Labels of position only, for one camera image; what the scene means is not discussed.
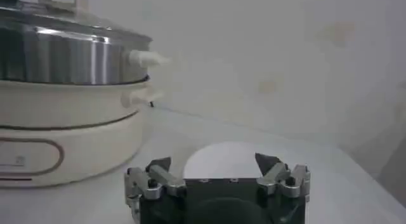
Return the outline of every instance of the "white countertop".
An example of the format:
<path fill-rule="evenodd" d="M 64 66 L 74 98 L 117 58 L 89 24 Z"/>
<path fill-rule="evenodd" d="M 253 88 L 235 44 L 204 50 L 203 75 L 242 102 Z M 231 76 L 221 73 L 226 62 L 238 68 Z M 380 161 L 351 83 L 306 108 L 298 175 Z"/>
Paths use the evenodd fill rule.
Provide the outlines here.
<path fill-rule="evenodd" d="M 146 166 L 152 159 L 173 157 L 172 172 L 180 175 L 186 160 L 205 145 L 225 141 L 278 145 L 294 150 L 323 173 L 342 178 L 312 199 L 315 223 L 405 223 L 406 209 L 376 183 L 357 163 L 332 145 L 315 145 L 221 122 L 153 109 L 145 126 L 145 143 L 136 157 L 122 167 L 95 178 L 40 189 L 0 190 L 1 224 L 133 223 L 124 203 L 123 172 L 129 166 Z"/>

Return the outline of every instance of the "white round object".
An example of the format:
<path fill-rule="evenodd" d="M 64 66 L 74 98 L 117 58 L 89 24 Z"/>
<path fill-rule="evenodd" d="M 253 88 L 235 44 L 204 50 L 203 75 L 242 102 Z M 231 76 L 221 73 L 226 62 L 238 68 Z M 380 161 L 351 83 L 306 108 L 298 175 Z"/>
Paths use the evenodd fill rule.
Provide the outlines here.
<path fill-rule="evenodd" d="M 303 164 L 295 161 L 294 153 L 285 148 L 253 145 L 244 142 L 223 142 L 204 147 L 194 153 L 186 163 L 184 178 L 258 178 L 261 171 L 255 153 L 279 157 L 291 167 Z"/>
<path fill-rule="evenodd" d="M 60 129 L 116 121 L 135 113 L 143 98 L 152 100 L 139 97 L 144 89 L 150 89 L 147 82 L 74 86 L 0 81 L 0 126 Z"/>
<path fill-rule="evenodd" d="M 82 180 L 119 166 L 141 146 L 143 113 L 92 128 L 0 130 L 0 187 Z"/>

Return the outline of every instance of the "stainless steel pot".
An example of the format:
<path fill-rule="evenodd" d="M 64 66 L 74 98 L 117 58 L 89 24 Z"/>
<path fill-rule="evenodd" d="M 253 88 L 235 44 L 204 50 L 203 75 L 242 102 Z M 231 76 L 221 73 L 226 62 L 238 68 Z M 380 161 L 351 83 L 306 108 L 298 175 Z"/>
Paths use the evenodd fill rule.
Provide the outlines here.
<path fill-rule="evenodd" d="M 89 14 L 0 0 L 0 80 L 76 85 L 142 82 L 148 79 L 147 63 L 137 56 L 149 50 L 151 41 Z"/>

